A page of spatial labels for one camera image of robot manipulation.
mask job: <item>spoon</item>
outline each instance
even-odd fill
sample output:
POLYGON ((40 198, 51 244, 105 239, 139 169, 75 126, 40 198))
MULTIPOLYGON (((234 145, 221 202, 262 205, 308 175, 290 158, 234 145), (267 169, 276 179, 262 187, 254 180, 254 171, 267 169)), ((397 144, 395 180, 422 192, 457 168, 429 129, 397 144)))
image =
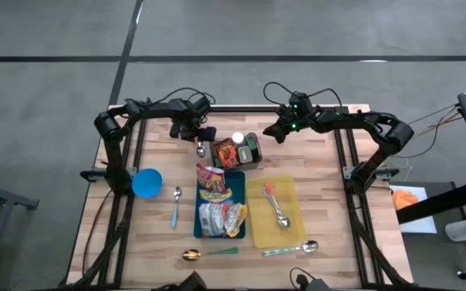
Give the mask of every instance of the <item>spoon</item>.
POLYGON ((199 158, 204 158, 204 156, 206 155, 206 149, 200 141, 197 143, 197 155, 199 156, 199 158))
POLYGON ((184 251, 183 259, 187 261, 194 261, 200 259, 203 255, 220 255, 220 254, 238 254, 239 248, 232 247, 231 249, 221 250, 221 251, 211 251, 209 253, 202 254, 198 250, 189 249, 184 251))
POLYGON ((176 197, 176 203, 174 204, 174 212, 172 213, 172 228, 176 228, 177 224, 177 209, 179 206, 179 199, 183 195, 183 192, 181 191, 181 188, 179 186, 176 187, 176 190, 174 191, 174 196, 176 197))
POLYGON ((274 211, 276 211, 276 222, 278 223, 278 225, 283 228, 290 228, 290 219, 287 216, 283 215, 282 211, 278 207, 278 203, 276 202, 276 199, 274 198, 271 184, 265 183, 265 188, 262 188, 262 192, 264 193, 265 197, 267 197, 267 199, 273 206, 274 211))
POLYGON ((314 251, 317 251, 319 248, 317 241, 305 241, 301 244, 299 247, 289 247, 285 249, 279 249, 279 250, 272 250, 272 251, 264 251, 262 252, 262 256, 268 256, 268 255, 279 255, 291 251, 297 251, 297 250, 302 250, 305 254, 310 254, 314 251))

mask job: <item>wooden tabletop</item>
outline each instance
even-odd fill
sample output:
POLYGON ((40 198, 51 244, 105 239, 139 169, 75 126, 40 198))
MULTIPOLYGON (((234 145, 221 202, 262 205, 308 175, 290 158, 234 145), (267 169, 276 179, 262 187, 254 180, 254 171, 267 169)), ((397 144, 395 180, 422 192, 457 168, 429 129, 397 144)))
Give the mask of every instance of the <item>wooden tabletop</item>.
MULTIPOLYGON (((348 107, 351 112, 358 109, 369 111, 368 105, 348 107)), ((285 143, 279 145, 272 137, 262 135, 263 129, 276 119, 274 113, 210 113, 206 125, 217 128, 217 140, 230 137, 234 132, 258 135, 264 159, 258 169, 245 172, 246 179, 293 175, 307 238, 319 243, 319 251, 311 255, 296 251, 262 257, 261 250, 253 245, 249 217, 244 239, 194 238, 195 164, 206 159, 199 159, 193 143, 169 137, 169 119, 148 120, 140 168, 158 170, 163 176, 163 189, 155 198, 135 200, 122 287, 152 288, 179 284, 195 270, 208 288, 292 288, 289 271, 293 267, 301 267, 324 279, 331 288, 360 287, 334 135, 306 129, 288 135, 285 143), (180 199, 177 227, 172 229, 173 191, 176 186, 181 186, 184 194, 180 199), (238 247, 240 253, 202 257, 197 262, 181 259, 186 249, 207 252, 228 247, 238 247)), ((345 133, 342 132, 345 154, 351 161, 345 133)), ((377 145, 362 130, 355 130, 354 136, 360 159, 367 160, 377 145)), ((133 139, 129 164, 133 160, 135 145, 133 139)), ((104 167, 102 161, 106 161, 106 155, 100 143, 95 166, 104 167)), ((377 182, 375 185, 387 184, 377 182)), ((68 282, 75 282, 82 275, 82 256, 88 232, 108 191, 104 181, 92 183, 89 187, 68 282)), ((406 280, 412 281, 389 191, 371 188, 367 197, 379 248, 394 268, 406 280)), ((125 198, 122 199, 121 205, 125 205, 125 198)), ((91 239, 86 268, 104 246, 111 204, 112 195, 106 201, 91 239)), ((115 250, 109 266, 109 280, 114 274, 116 253, 115 250)), ((368 254, 365 249, 367 269, 373 277, 368 254)))

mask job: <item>yellow tray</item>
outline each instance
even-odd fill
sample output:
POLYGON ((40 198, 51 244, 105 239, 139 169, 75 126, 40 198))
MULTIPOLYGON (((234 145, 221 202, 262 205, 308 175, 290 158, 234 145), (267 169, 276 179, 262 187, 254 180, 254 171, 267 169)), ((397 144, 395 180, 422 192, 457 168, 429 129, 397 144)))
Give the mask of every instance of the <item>yellow tray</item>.
POLYGON ((284 247, 305 240, 307 234, 291 175, 248 180, 246 198, 256 247, 284 247), (273 206, 262 193, 266 182, 273 186, 274 198, 280 210, 290 219, 289 229, 283 229, 277 224, 273 206))

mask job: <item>food package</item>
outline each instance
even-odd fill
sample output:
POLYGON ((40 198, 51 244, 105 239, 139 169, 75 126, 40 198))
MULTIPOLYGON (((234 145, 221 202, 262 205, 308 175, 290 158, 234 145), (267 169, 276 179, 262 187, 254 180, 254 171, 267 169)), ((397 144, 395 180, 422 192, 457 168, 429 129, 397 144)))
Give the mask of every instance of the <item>food package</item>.
POLYGON ((230 238, 235 237, 240 232, 240 226, 248 215, 248 208, 246 205, 240 203, 232 205, 226 213, 224 220, 224 230, 230 238))
POLYGON ((233 197, 233 192, 230 188, 228 188, 224 193, 221 192, 214 192, 210 190, 199 190, 199 196, 201 199, 214 202, 214 203, 223 203, 228 202, 233 197))
POLYGON ((213 192, 225 193, 227 191, 224 170, 205 167, 199 162, 197 163, 197 182, 202 187, 213 192))
POLYGON ((201 231, 206 237, 235 237, 248 215, 246 205, 240 203, 204 203, 199 206, 201 231))
POLYGON ((202 234, 207 237, 216 237, 224 234, 224 218, 230 205, 231 203, 204 203, 199 206, 202 234))
POLYGON ((236 157, 236 149, 231 138, 226 138, 223 141, 215 143, 214 150, 224 168, 235 167, 239 164, 239 160, 236 157))

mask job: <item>concrete floor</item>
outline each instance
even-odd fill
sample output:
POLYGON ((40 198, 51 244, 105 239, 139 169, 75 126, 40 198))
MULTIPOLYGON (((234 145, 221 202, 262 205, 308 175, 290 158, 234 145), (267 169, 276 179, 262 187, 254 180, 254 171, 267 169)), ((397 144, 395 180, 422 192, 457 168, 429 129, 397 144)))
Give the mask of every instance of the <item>concrete floor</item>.
MULTIPOLYGON (((0 0, 0 56, 120 56, 135 2, 0 0)), ((459 0, 145 0, 138 20, 136 56, 466 55, 466 1, 459 0)), ((94 160, 92 121, 108 105, 117 68, 0 63, 0 187, 40 199, 34 213, 13 213, 0 250, 0 290, 52 288, 65 275, 87 190, 78 173, 94 160)), ((265 103, 268 81, 305 92, 330 86, 344 103, 408 121, 456 103, 466 92, 466 61, 129 64, 119 102, 193 86, 218 103, 265 103)), ((431 138, 415 138, 403 154, 424 150, 431 138)), ((464 122, 443 126, 434 148, 410 163, 408 181, 466 183, 464 122)), ((405 241, 420 285, 451 287, 455 268, 466 266, 432 237, 405 241)))

